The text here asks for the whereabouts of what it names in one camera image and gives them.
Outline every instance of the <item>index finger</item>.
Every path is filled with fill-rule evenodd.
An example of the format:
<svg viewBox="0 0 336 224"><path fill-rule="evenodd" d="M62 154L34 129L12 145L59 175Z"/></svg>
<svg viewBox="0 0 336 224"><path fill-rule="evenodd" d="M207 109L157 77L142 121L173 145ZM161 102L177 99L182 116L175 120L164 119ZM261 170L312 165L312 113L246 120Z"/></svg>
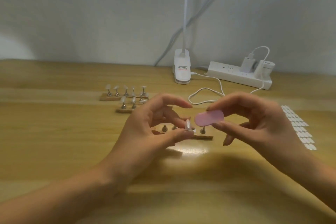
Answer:
<svg viewBox="0 0 336 224"><path fill-rule="evenodd" d="M193 107L190 103L181 97L172 94L157 94L153 98L149 99L147 103L143 105L143 108L152 112L156 112L166 105L177 105L182 108Z"/></svg>
<svg viewBox="0 0 336 224"><path fill-rule="evenodd" d="M235 113L236 109L241 112L246 109L261 109L265 108L265 103L263 99L257 97L256 95L247 94L244 92L237 92L226 95L220 98L218 101L212 103L207 111L222 110L224 116L229 116Z"/></svg>

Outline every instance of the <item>white wall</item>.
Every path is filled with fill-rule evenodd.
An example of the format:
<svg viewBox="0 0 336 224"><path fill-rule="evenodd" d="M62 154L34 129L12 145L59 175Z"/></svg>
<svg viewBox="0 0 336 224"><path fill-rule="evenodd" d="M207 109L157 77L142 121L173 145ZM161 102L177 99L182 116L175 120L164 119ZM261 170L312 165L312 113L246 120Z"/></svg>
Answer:
<svg viewBox="0 0 336 224"><path fill-rule="evenodd" d="M0 0L0 58L152 65L182 18L183 0ZM267 45L278 71L336 74L335 31L336 0L216 0L187 47L194 67Z"/></svg>

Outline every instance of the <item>power outlet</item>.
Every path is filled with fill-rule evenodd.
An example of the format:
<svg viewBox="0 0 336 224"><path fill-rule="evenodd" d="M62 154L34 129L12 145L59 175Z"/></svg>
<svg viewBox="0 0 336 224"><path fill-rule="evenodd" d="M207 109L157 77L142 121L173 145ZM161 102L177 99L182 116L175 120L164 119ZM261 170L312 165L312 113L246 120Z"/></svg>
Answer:
<svg viewBox="0 0 336 224"><path fill-rule="evenodd" d="M219 62L210 62L207 76L213 76L221 80L244 84L256 88L261 88L263 81L257 79L254 73L244 73L239 71L239 66L228 65ZM272 80L264 81L264 90L268 90L272 85Z"/></svg>

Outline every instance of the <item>person's left hand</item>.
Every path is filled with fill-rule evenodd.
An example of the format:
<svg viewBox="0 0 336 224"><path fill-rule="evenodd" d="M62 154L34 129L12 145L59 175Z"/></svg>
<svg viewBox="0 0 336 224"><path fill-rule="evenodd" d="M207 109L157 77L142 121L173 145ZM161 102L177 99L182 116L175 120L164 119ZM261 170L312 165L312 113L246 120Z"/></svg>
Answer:
<svg viewBox="0 0 336 224"><path fill-rule="evenodd" d="M187 118L181 118L167 105L192 108L187 101L170 94L158 94L137 107L128 117L112 151L99 164L111 178L122 176L123 182L130 182L160 151L194 135L193 131L184 129ZM178 128L154 134L151 127L160 123L172 123Z"/></svg>

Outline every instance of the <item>pink nail file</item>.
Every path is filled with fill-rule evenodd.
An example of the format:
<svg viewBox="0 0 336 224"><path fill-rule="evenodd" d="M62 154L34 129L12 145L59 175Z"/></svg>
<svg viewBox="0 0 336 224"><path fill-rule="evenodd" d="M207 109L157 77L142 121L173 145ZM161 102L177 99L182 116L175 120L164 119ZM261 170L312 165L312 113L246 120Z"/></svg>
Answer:
<svg viewBox="0 0 336 224"><path fill-rule="evenodd" d="M214 110L209 112L201 112L194 118L197 126L208 126L224 119L224 114L221 110Z"/></svg>

